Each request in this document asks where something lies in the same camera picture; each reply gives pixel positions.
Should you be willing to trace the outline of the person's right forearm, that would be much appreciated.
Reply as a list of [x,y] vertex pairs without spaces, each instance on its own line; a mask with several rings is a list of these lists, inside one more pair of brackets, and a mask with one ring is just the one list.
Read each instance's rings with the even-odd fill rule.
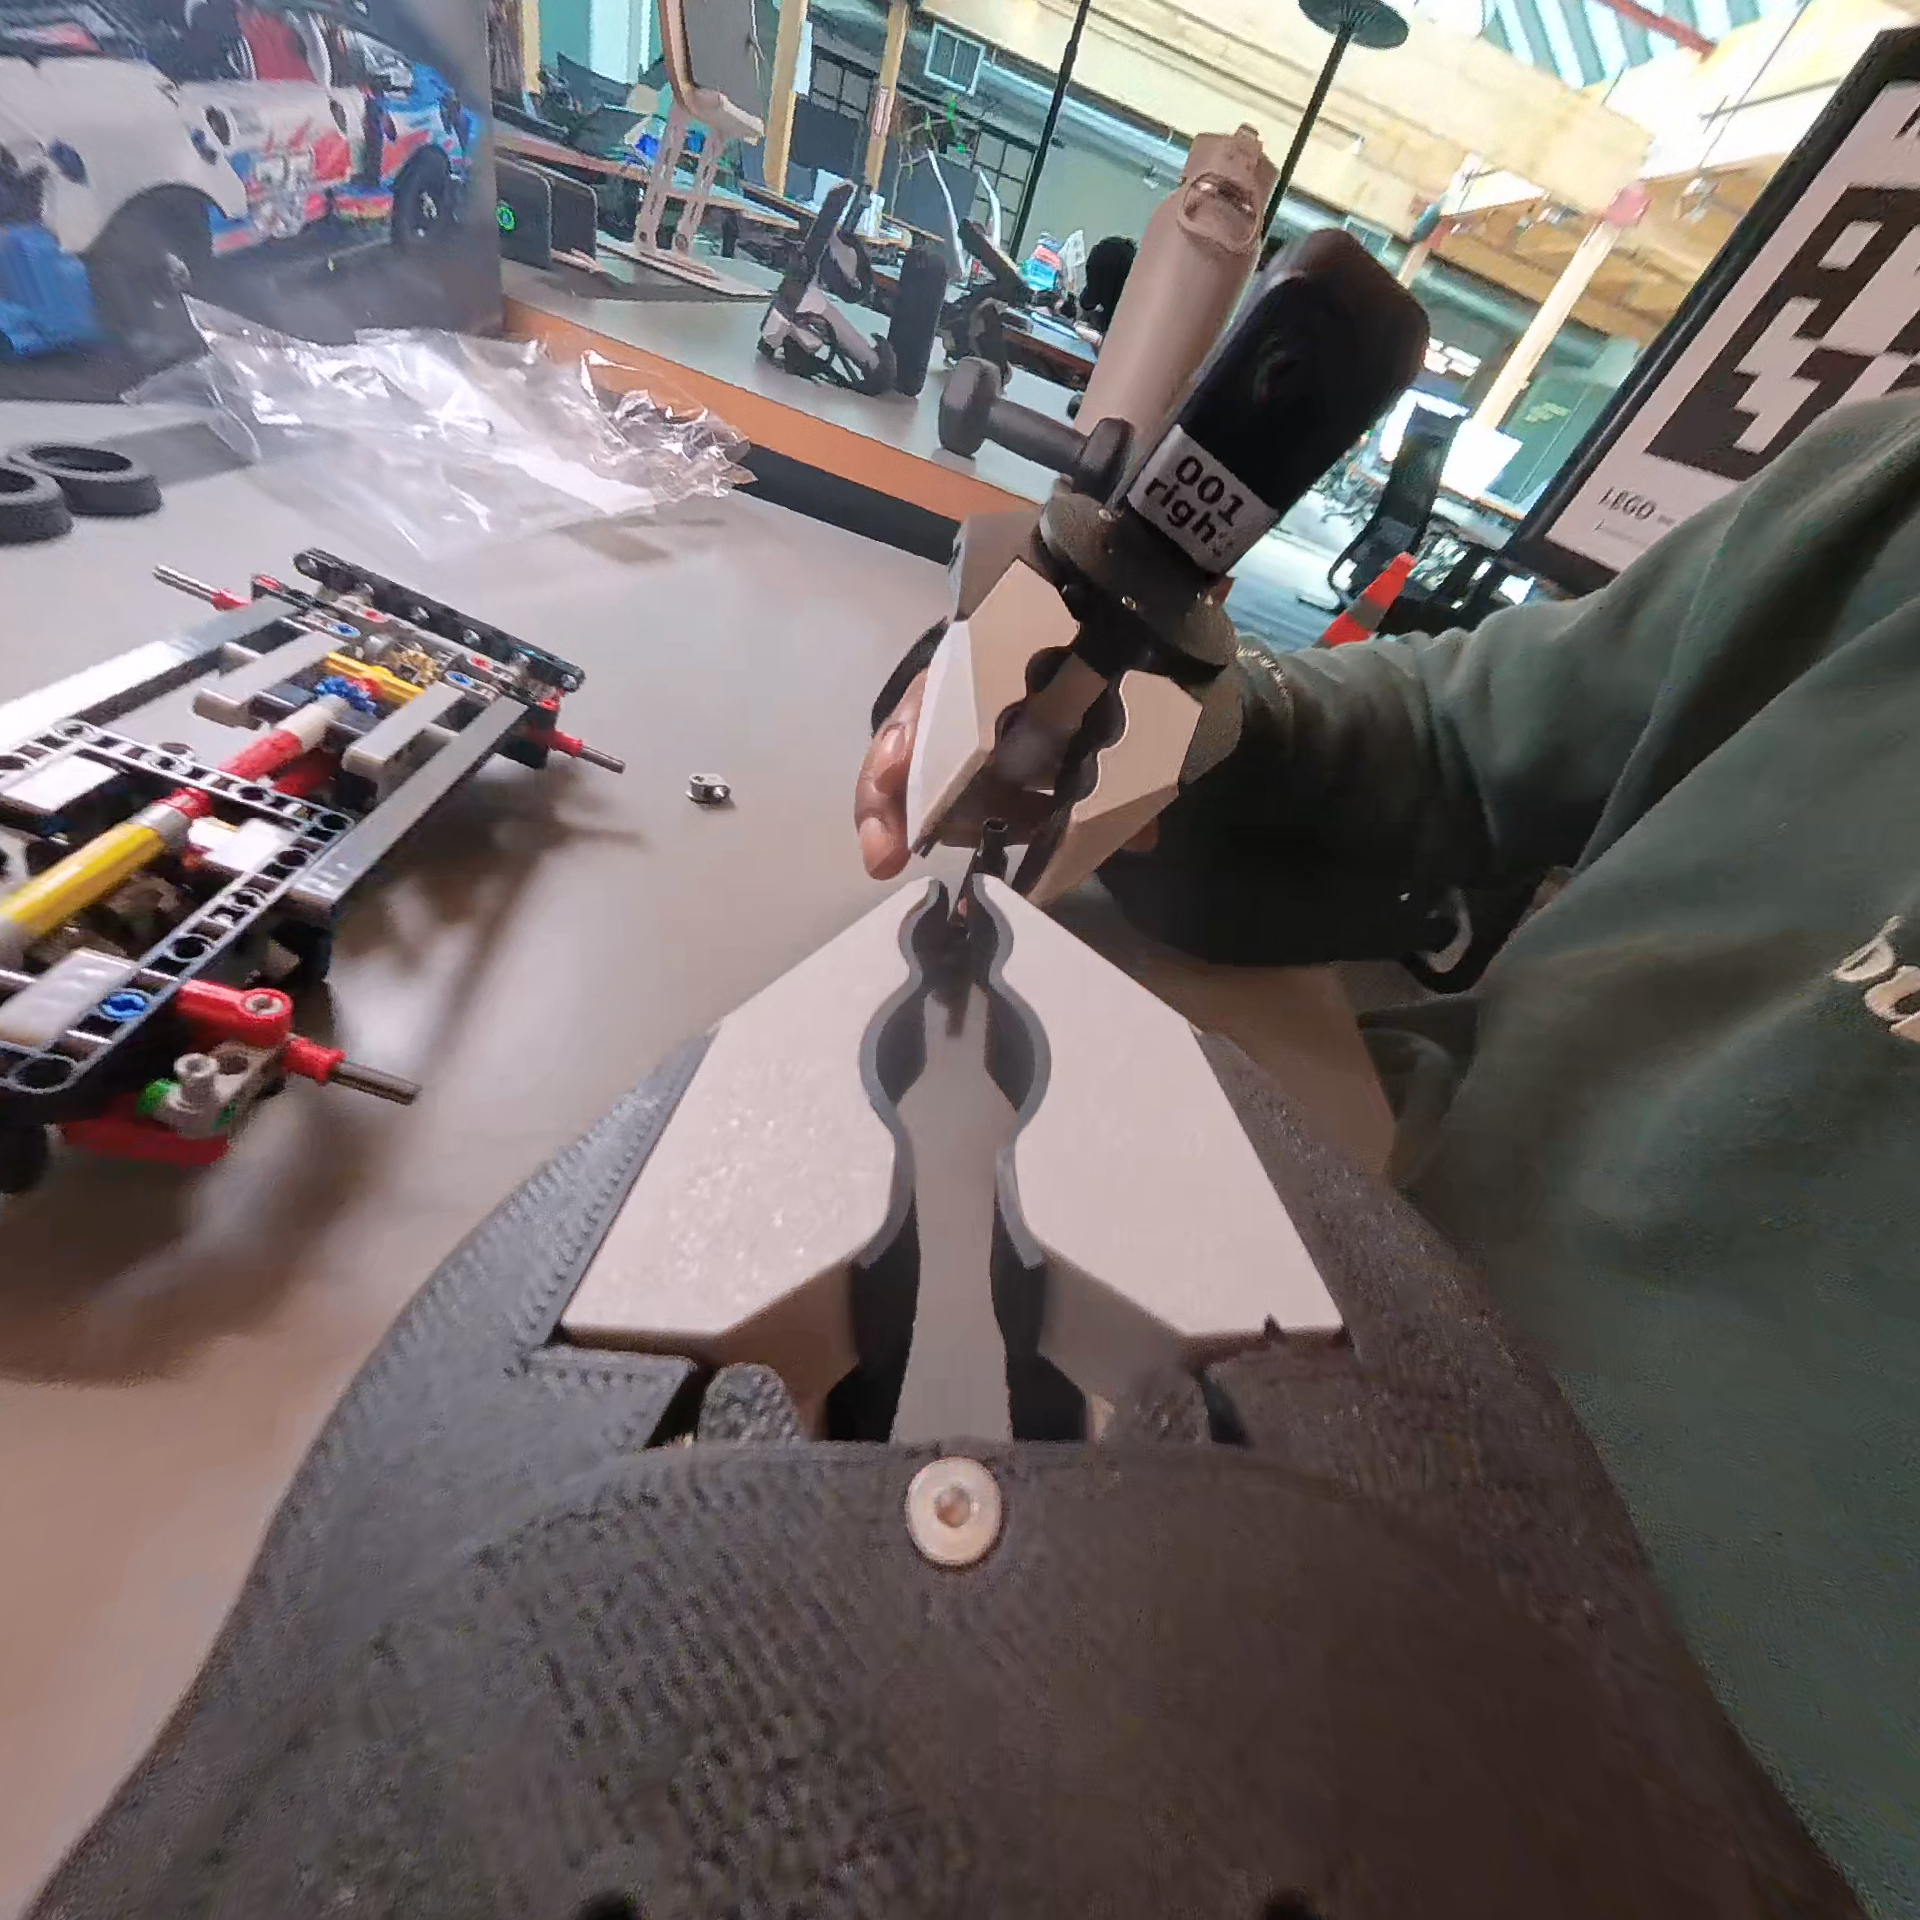
[[1630,821],[1669,643],[1625,573],[1472,630],[1238,662],[1238,733],[1099,881],[1213,965],[1408,952],[1450,891],[1574,871]]

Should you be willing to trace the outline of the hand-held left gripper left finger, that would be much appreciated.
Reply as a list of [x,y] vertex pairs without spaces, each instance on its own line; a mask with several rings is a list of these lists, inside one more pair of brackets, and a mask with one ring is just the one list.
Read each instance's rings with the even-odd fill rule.
[[559,1317],[567,1343],[760,1365],[816,1432],[893,1432],[921,1289],[899,1099],[949,913],[939,881],[902,886],[711,1030]]

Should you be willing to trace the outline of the small black lego connector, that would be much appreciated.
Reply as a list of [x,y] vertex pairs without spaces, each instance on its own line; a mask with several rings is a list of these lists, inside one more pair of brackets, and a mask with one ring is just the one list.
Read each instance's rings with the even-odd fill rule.
[[944,920],[944,955],[958,957],[967,951],[971,940],[971,913],[977,903],[983,880],[1000,880],[1005,875],[1009,852],[1009,824],[1002,817],[986,817],[979,822],[971,859],[963,875],[950,893]]

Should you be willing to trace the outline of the lego set box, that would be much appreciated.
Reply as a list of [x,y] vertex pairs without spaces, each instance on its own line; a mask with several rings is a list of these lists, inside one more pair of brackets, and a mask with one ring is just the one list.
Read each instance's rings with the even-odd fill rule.
[[489,13],[5,3],[1,396],[114,403],[189,302],[317,343],[494,331]]

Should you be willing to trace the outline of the black office chair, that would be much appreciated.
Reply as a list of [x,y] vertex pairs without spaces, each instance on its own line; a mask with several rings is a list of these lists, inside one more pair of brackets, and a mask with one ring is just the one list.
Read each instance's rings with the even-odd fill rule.
[[1430,405],[1410,408],[1376,505],[1328,566],[1335,611],[1345,613],[1387,561],[1418,553],[1456,431],[1465,423],[1465,416],[1448,416]]

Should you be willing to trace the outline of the orange traffic cone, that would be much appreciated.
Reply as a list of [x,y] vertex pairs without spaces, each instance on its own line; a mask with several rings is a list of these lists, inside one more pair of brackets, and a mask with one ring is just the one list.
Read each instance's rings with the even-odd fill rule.
[[1352,598],[1347,598],[1341,611],[1335,613],[1329,624],[1322,629],[1318,638],[1318,646],[1333,648],[1338,645],[1368,639],[1373,638],[1385,614],[1397,606],[1401,591],[1408,582],[1408,575],[1415,566],[1415,553],[1401,551],[1392,557],[1371,582],[1360,587]]

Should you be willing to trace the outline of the black white patterned board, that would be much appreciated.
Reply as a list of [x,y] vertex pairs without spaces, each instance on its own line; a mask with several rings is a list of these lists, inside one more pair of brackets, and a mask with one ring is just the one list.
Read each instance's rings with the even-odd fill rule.
[[1917,29],[1882,32],[1503,548],[1590,591],[1847,403],[1917,381]]

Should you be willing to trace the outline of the desk with orange edge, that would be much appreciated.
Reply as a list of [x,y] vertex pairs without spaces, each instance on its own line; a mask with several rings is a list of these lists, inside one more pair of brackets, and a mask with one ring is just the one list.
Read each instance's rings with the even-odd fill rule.
[[759,491],[797,494],[826,485],[857,510],[902,503],[910,524],[1009,512],[1045,499],[1050,473],[999,443],[961,457],[939,439],[950,365],[934,350],[915,398],[863,396],[782,372],[755,352],[763,296],[661,299],[649,272],[635,291],[571,267],[501,267],[510,335],[538,340],[554,358],[598,356],[609,393],[643,393],[667,408],[704,408],[749,443]]

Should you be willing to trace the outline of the lego car chassis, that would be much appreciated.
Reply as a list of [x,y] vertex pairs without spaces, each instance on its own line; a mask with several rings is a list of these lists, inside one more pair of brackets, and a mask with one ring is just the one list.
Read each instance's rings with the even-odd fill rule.
[[5,705],[1,1188],[57,1148],[205,1168],[290,1080],[418,1086],[297,1027],[377,869],[491,760],[623,760],[562,729],[584,671],[319,548],[210,619]]

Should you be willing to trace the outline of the person's green sweatshirt torso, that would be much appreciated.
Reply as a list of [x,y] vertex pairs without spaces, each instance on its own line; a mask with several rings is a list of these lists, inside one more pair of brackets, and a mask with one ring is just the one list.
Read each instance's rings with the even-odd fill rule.
[[1488,967],[1408,1180],[1878,1915],[1915,1915],[1915,561],[1901,396],[1625,571],[1669,643],[1630,821]]

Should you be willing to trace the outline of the grey black wheeled robot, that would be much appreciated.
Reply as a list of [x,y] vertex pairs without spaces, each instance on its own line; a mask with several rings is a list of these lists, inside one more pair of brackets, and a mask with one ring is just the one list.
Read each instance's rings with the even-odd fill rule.
[[913,243],[886,291],[859,224],[873,191],[840,181],[825,191],[767,302],[755,356],[782,372],[870,398],[919,398],[949,291],[949,254]]

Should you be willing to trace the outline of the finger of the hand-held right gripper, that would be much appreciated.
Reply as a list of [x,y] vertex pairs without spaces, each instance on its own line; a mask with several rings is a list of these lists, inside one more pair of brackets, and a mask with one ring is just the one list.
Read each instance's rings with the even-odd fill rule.
[[1131,667],[1089,705],[1066,752],[1055,808],[1023,855],[1023,899],[1049,907],[1123,851],[1182,787],[1201,704],[1174,678]]
[[1055,857],[1083,749],[1083,595],[1041,539],[1039,517],[971,517],[952,560],[952,603],[919,685],[902,787],[913,852],[1007,828],[1023,857]]

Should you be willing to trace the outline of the clear plastic bag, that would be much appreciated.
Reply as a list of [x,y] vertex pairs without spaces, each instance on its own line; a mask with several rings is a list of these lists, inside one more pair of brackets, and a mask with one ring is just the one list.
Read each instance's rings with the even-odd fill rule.
[[368,326],[310,343],[187,302],[199,347],[122,388],[175,406],[317,519],[455,555],[590,520],[655,519],[749,485],[749,443],[598,350]]

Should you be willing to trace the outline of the person's right hand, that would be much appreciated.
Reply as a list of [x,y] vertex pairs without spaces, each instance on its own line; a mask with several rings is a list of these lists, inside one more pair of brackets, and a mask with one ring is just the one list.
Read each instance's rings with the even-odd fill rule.
[[895,877],[907,857],[904,784],[919,719],[902,705],[873,733],[855,780],[855,839],[863,872]]

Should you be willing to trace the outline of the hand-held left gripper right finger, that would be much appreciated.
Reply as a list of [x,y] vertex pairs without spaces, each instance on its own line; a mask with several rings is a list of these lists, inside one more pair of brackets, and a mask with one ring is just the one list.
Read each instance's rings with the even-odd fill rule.
[[1015,1108],[993,1166],[991,1305],[1015,1438],[1080,1438],[1162,1371],[1341,1312],[1191,1021],[1002,880],[971,957],[986,1072]]

